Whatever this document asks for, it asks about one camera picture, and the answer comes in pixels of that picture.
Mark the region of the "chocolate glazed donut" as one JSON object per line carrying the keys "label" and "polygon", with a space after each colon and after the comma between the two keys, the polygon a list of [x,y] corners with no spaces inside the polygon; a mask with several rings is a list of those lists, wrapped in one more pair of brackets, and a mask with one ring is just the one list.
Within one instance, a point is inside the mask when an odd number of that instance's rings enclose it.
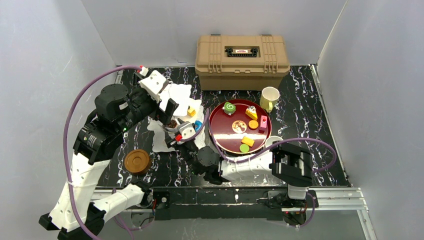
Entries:
{"label": "chocolate glazed donut", "polygon": [[169,130],[174,130],[174,129],[176,129],[176,128],[177,128],[177,126],[178,126],[178,122],[177,122],[175,119],[172,119],[172,120],[170,121],[170,123],[169,123],[168,125],[165,125],[164,127],[165,127],[166,129],[169,129]]}

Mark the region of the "white three-tier dessert stand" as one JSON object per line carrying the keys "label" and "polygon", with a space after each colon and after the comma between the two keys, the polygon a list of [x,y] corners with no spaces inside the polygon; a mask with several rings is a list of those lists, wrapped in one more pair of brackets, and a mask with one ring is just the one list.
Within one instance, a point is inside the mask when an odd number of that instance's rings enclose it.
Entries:
{"label": "white three-tier dessert stand", "polygon": [[[196,120],[203,122],[205,118],[204,107],[202,105],[202,100],[191,98],[192,86],[190,84],[176,84],[172,83],[169,87],[167,87],[162,96],[165,100],[169,98],[173,99],[176,103],[179,104],[179,107],[174,112],[172,119],[195,123]],[[195,108],[196,114],[193,117],[189,117],[187,114],[188,107],[191,106]],[[163,124],[160,121],[156,121],[153,118],[149,120],[149,124],[147,126],[149,131],[154,132],[153,143],[152,143],[152,151],[155,153],[161,152],[174,152],[174,148],[168,148],[165,143],[165,135],[166,133],[175,133],[177,129],[165,129],[163,128]]]}

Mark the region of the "blue sprinkled donut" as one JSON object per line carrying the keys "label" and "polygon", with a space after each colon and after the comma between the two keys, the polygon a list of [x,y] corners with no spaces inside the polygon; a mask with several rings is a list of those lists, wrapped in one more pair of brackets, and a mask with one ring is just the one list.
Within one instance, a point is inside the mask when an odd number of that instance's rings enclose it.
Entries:
{"label": "blue sprinkled donut", "polygon": [[202,124],[203,124],[203,122],[200,121],[200,120],[196,120],[194,122],[194,129],[195,129],[196,132],[200,130],[200,128],[202,127]]}

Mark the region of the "red round tray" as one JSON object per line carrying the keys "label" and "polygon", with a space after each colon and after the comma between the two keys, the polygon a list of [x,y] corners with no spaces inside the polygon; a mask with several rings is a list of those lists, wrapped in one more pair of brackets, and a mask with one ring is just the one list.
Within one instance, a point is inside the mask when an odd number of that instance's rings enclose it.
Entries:
{"label": "red round tray", "polygon": [[[236,111],[233,115],[224,113],[223,106],[225,102],[230,102],[236,106]],[[265,132],[259,132],[259,128],[252,130],[248,127],[248,123],[252,119],[245,114],[245,111],[249,106],[256,107],[257,122],[260,122],[262,115],[268,117],[267,130]],[[272,123],[268,113],[258,104],[246,99],[232,99],[222,102],[210,113],[209,133],[222,150],[235,155],[250,154],[259,151],[265,145],[266,139],[272,134]],[[250,147],[247,153],[241,153],[239,149],[244,136],[248,136],[255,141],[253,147]]]}

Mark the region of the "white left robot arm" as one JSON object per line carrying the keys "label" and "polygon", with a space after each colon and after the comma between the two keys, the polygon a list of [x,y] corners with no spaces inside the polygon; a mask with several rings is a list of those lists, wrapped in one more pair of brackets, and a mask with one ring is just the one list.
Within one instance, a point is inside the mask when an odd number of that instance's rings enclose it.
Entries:
{"label": "white left robot arm", "polygon": [[151,190],[142,180],[98,200],[92,200],[101,175],[123,144],[124,134],[154,115],[168,124],[178,104],[164,91],[170,82],[156,70],[139,70],[134,89],[114,83],[105,86],[95,98],[95,109],[79,131],[73,156],[66,157],[67,182],[53,210],[42,215],[39,224],[48,231],[58,231],[60,240],[93,240],[105,223],[124,210],[146,204]]}

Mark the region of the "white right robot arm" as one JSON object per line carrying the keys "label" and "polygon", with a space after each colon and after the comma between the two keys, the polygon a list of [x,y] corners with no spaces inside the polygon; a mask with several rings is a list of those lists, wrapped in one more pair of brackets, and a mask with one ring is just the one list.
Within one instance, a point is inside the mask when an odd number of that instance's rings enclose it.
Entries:
{"label": "white right robot arm", "polygon": [[304,200],[313,183],[311,153],[284,141],[274,141],[256,154],[228,159],[209,146],[198,148],[193,140],[176,141],[168,136],[165,142],[180,153],[193,175],[202,175],[213,185],[271,174],[287,184],[289,199]]}

